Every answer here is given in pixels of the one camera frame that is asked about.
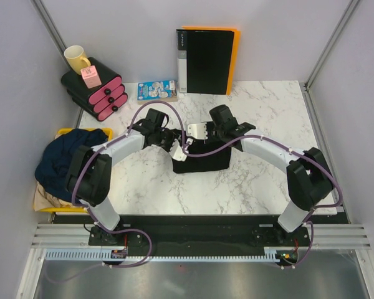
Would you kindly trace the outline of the black t-shirt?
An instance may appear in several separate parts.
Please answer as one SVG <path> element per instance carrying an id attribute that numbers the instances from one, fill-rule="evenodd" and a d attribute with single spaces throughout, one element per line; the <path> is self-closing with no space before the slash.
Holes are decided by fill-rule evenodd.
<path id="1" fill-rule="evenodd" d="M 183 152 L 187 155 L 184 162 L 172 160 L 173 172 L 176 174 L 205 173 L 228 169 L 231 160 L 231 148 L 225 143 L 206 143 L 186 135 L 181 131 Z"/>

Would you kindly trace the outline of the blue paperback book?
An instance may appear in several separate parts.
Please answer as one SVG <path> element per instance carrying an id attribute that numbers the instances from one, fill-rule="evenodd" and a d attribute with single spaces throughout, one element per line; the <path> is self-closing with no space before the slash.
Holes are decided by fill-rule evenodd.
<path id="1" fill-rule="evenodd" d="M 137 103 L 142 105 L 154 100 L 176 102 L 178 100 L 177 81 L 162 80 L 138 84 Z"/>

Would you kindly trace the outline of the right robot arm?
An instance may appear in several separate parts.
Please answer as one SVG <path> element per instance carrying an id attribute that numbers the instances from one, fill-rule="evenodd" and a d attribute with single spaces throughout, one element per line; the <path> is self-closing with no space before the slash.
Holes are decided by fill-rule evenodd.
<path id="1" fill-rule="evenodd" d="M 272 235 L 278 244 L 289 244 L 295 239 L 295 230 L 335 188 L 323 153 L 315 147 L 295 149 L 267 137 L 254 125 L 239 123 L 226 105 L 211 109 L 209 115 L 213 123 L 208 136 L 257 156 L 286 175 L 290 201 L 278 217 Z"/>

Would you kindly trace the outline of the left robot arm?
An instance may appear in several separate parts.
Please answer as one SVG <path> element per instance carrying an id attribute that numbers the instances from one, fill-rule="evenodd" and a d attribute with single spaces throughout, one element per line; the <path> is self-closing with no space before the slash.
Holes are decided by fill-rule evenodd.
<path id="1" fill-rule="evenodd" d="M 186 137 L 185 128 L 169 129 L 163 123 L 168 115 L 149 109 L 141 120 L 132 121 L 123 135 L 96 148 L 79 146 L 75 150 L 65 179 L 65 188 L 72 202 L 79 202 L 94 220 L 90 228 L 90 246 L 128 245 L 126 238 L 136 233 L 147 236 L 141 229 L 127 227 L 109 200 L 113 167 L 133 153 L 157 146 L 170 152 Z"/>

